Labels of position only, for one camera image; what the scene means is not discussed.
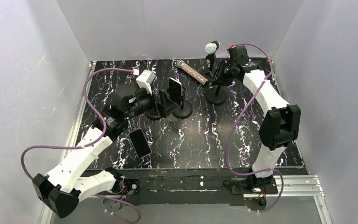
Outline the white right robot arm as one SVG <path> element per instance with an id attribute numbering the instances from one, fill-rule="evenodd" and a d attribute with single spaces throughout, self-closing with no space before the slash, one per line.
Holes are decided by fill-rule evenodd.
<path id="1" fill-rule="evenodd" d="M 254 101 L 260 105 L 263 111 L 264 119 L 259 130 L 262 146 L 249 172 L 238 173 L 231 168 L 228 148 L 225 148 L 223 154 L 227 169 L 235 176 L 240 177 L 240 182 L 236 184 L 236 187 L 252 191 L 253 189 L 263 189 L 272 183 L 274 169 L 279 157 L 289 143 L 295 141 L 298 137 L 301 109 L 282 98 L 270 83 L 269 78 L 275 72 L 271 59 L 266 57 L 270 71 L 265 74 L 258 62 L 250 61 L 247 46 L 246 43 L 236 44 L 227 49 L 229 58 L 219 64 L 214 80 L 218 84 L 224 85 L 225 81 L 238 79 L 252 93 L 252 98 L 235 120 L 230 136 L 235 131 L 245 111 Z"/>

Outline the black phone stand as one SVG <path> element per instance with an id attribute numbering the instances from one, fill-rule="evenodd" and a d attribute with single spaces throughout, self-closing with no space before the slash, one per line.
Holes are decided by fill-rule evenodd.
<path id="1" fill-rule="evenodd" d="M 182 93 L 180 97 L 180 106 L 173 111 L 173 116 L 178 119 L 186 119 L 191 116 L 192 112 L 192 104 L 186 100 L 185 93 Z"/>
<path id="2" fill-rule="evenodd" d="M 226 92 L 222 89 L 222 85 L 215 82 L 209 83 L 210 88 L 206 92 L 206 100 L 213 105 L 222 105 L 227 99 Z"/>
<path id="3" fill-rule="evenodd" d="M 156 113 L 156 112 L 154 112 L 152 110 L 146 111 L 145 116 L 148 119 L 153 120 L 153 121 L 160 120 L 162 118 L 160 115 L 158 115 L 158 113 Z"/>

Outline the black smartphone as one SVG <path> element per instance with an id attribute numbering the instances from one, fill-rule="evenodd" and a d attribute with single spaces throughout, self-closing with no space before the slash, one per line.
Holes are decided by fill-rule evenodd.
<path id="1" fill-rule="evenodd" d="M 169 88 L 168 94 L 172 102 L 181 105 L 183 88 L 179 80 L 170 77 L 168 79 Z"/>
<path id="2" fill-rule="evenodd" d="M 129 133 L 129 137 L 138 158 L 144 158 L 151 154 L 151 148 L 142 129 Z"/>

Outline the black phone stand front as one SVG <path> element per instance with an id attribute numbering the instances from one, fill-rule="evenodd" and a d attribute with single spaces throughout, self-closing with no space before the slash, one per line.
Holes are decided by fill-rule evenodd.
<path id="1" fill-rule="evenodd" d="M 154 112 L 152 110 L 146 111 L 145 116 L 148 119 L 153 120 L 153 121 L 160 120 L 162 118 L 160 115 L 158 115 L 158 113 L 156 113 L 156 112 Z"/>

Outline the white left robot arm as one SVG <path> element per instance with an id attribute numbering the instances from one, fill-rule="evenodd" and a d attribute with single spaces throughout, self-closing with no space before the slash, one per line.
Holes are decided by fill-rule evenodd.
<path id="1" fill-rule="evenodd" d="M 124 175 L 114 168 L 81 179 L 81 175 L 99 154 L 109 147 L 129 126 L 129 120 L 146 114 L 160 119 L 170 116 L 179 99 L 164 90 L 157 95 L 132 84 L 120 85 L 112 94 L 111 104 L 104 107 L 84 138 L 47 174 L 33 179 L 38 198 L 59 218 L 71 214 L 78 204 L 100 192 L 121 193 Z"/>

